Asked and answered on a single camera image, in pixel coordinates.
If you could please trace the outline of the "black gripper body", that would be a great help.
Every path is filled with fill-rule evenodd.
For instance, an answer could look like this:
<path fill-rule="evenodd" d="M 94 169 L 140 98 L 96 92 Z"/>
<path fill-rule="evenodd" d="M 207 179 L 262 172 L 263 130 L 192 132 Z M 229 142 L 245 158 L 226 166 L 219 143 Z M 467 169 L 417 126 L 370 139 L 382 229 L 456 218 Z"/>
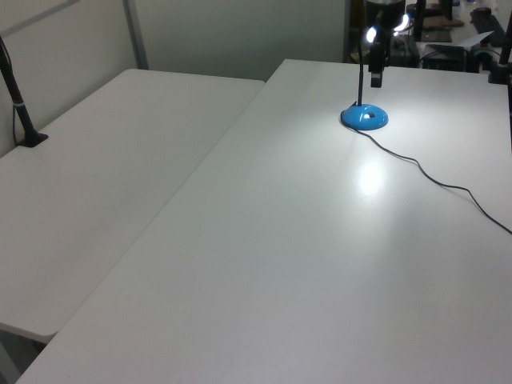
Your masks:
<path fill-rule="evenodd" d="M 403 24 L 404 1 L 366 2 L 366 40 L 376 42 L 379 38 L 390 37 Z"/>

